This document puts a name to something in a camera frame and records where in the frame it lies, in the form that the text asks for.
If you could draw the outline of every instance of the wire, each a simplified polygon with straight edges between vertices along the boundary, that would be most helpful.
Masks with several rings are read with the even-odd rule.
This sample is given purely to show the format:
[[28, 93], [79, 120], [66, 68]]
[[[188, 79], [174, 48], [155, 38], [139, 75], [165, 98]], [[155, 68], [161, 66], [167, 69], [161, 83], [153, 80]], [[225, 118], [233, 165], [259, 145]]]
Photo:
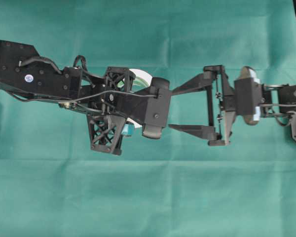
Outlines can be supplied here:
[[87, 71], [87, 62], [84, 56], [78, 55], [74, 60], [74, 68], [77, 66], [78, 61], [81, 61], [82, 68]]
[[45, 57], [41, 57], [41, 56], [34, 56], [34, 57], [28, 58], [24, 61], [20, 61], [19, 67], [24, 67], [24, 66], [31, 64], [33, 62], [43, 62], [43, 63], [50, 64], [58, 74], [62, 74], [61, 71], [59, 70], [59, 68], [57, 67], [57, 65], [54, 63], [54, 61], [50, 60], [49, 58], [45, 58]]
[[155, 95], [138, 95], [138, 94], [133, 94], [133, 93], [124, 92], [124, 91], [118, 91], [118, 90], [106, 90], [106, 91], [102, 91], [102, 92], [99, 92], [94, 95], [89, 95], [89, 96], [81, 97], [81, 98], [74, 99], [74, 100], [56, 100], [56, 99], [48, 99], [48, 98], [21, 99], [9, 91], [6, 91], [6, 93], [8, 93], [9, 95], [11, 95], [12, 97], [14, 97], [15, 99], [17, 99], [21, 102], [42, 101], [42, 102], [58, 102], [58, 103], [78, 102], [80, 100], [90, 99], [90, 98], [97, 97], [97, 96], [100, 96], [100, 95], [103, 95], [106, 93], [117, 93], [117, 94], [124, 94], [124, 95], [132, 95], [132, 96], [136, 96], [136, 97], [155, 97]]
[[295, 105], [285, 105], [285, 104], [261, 104], [261, 107], [272, 107], [272, 106], [279, 106], [279, 107], [296, 107]]
[[92, 74], [92, 73], [90, 73], [89, 71], [87, 71], [87, 70], [85, 70], [85, 69], [83, 69], [83, 68], [82, 68], [82, 71], [83, 71], [83, 73], [87, 74], [88, 76], [95, 77], [95, 78], [101, 78], [101, 79], [104, 79], [104, 77], [99, 76], [99, 75], [97, 75], [97, 74]]

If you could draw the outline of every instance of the green fabric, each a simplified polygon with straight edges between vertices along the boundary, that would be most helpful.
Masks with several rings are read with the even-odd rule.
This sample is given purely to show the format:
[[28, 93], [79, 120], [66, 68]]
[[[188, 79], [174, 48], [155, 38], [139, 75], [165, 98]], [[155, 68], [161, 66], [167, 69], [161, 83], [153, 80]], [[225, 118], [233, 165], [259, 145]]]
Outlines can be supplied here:
[[[0, 0], [0, 40], [60, 68], [139, 68], [175, 88], [203, 66], [296, 84], [291, 0]], [[168, 123], [206, 124], [203, 93], [176, 96]], [[231, 145], [136, 130], [120, 157], [89, 149], [86, 117], [0, 91], [0, 237], [296, 236], [296, 143], [274, 119], [237, 118]]]

